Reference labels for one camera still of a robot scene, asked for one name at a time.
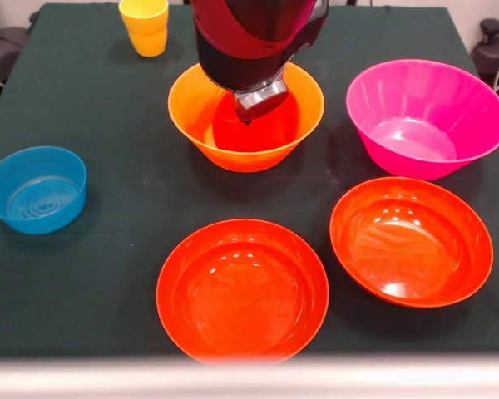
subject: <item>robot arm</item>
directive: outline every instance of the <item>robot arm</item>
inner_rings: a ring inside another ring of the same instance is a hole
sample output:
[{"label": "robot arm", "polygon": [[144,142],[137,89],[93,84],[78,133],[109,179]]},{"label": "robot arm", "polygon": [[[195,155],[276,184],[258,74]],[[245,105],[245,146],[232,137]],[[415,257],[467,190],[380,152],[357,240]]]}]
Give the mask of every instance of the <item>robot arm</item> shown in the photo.
[{"label": "robot arm", "polygon": [[251,121],[288,96],[284,64],[313,44],[329,0],[190,0],[200,64]]}]

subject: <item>bowl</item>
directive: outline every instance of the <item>bowl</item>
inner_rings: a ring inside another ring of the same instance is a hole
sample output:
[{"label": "bowl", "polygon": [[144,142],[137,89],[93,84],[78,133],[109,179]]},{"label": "bowl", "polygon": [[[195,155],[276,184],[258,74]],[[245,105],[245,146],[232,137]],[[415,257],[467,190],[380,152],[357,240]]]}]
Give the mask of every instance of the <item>bowl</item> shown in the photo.
[{"label": "bowl", "polygon": [[499,146],[499,96],[475,76],[426,60],[396,60],[358,75],[348,113],[381,168],[434,180]]},{"label": "bowl", "polygon": [[24,234],[47,234],[82,211],[86,167],[64,148],[32,147],[0,161],[0,220]]},{"label": "bowl", "polygon": [[327,312],[329,286],[316,253],[263,220],[210,224],[184,239],[157,283],[161,323],[201,362],[280,362],[301,351]]},{"label": "bowl", "polygon": [[289,99],[246,126],[236,118],[230,93],[196,64],[170,89],[170,118],[219,167],[235,172],[266,170],[312,133],[324,113],[324,95],[306,71],[287,63],[284,80]]},{"label": "bowl", "polygon": [[411,308],[461,302],[492,270],[492,240],[479,216],[422,180],[388,177],[353,187],[334,208],[330,234],[353,279]]}]

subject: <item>white wall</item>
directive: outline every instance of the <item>white wall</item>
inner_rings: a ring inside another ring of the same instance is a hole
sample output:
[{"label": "white wall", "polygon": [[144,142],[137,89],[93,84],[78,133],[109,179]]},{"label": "white wall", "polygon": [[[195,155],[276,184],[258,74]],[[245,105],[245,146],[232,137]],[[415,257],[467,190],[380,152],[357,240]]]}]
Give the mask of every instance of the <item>white wall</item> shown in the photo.
[{"label": "white wall", "polygon": [[[345,0],[330,0],[332,4],[345,4]],[[0,0],[0,27],[26,27],[30,13],[48,0]],[[53,0],[52,2],[111,2],[111,0]],[[358,0],[359,5],[368,5],[369,0]],[[499,0],[373,0],[382,6],[447,7],[457,24],[458,31],[468,49],[481,38],[478,23],[486,17],[499,18]]]}]

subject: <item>dark green tablecloth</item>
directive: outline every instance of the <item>dark green tablecloth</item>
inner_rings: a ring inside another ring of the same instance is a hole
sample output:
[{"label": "dark green tablecloth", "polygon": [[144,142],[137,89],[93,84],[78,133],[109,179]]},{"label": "dark green tablecloth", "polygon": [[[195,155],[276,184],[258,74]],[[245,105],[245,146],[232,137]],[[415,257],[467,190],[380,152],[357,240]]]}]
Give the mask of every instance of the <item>dark green tablecloth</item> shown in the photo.
[{"label": "dark green tablecloth", "polygon": [[318,252],[329,313],[304,353],[499,349],[499,150],[439,181],[483,217],[496,250],[477,295],[412,310],[365,293],[329,242],[338,198],[384,175],[345,110],[353,77],[376,62],[425,57],[473,71],[445,9],[335,7],[295,58],[324,90],[318,129],[254,175],[212,165],[170,122],[173,81],[196,62],[188,7],[170,9],[166,53],[139,58],[116,5],[49,5],[0,101],[0,159],[32,145],[75,151],[89,172],[81,217],[42,237],[0,223],[0,357],[179,353],[156,314],[161,265],[186,235],[236,217],[282,224]]}]

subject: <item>orange bowl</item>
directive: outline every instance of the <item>orange bowl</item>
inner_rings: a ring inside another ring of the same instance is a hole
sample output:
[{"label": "orange bowl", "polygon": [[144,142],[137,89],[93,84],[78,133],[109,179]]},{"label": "orange bowl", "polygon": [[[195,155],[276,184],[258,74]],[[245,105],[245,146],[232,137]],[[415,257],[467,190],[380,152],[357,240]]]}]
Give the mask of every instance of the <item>orange bowl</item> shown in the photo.
[{"label": "orange bowl", "polygon": [[196,360],[279,362],[318,332],[329,286],[318,256],[298,235],[234,219],[206,226],[174,249],[156,302],[166,333]]},{"label": "orange bowl", "polygon": [[492,271],[492,239],[479,216],[421,180],[389,177],[353,187],[334,208],[330,234],[351,277],[411,308],[469,298]]},{"label": "orange bowl", "polygon": [[[226,101],[229,92],[215,85],[196,64],[170,89],[170,118],[218,166],[235,172],[266,170],[312,133],[324,114],[324,95],[306,71],[288,63],[284,81],[290,98],[245,126],[235,120],[234,106]],[[219,110],[224,112],[220,119]]]}]

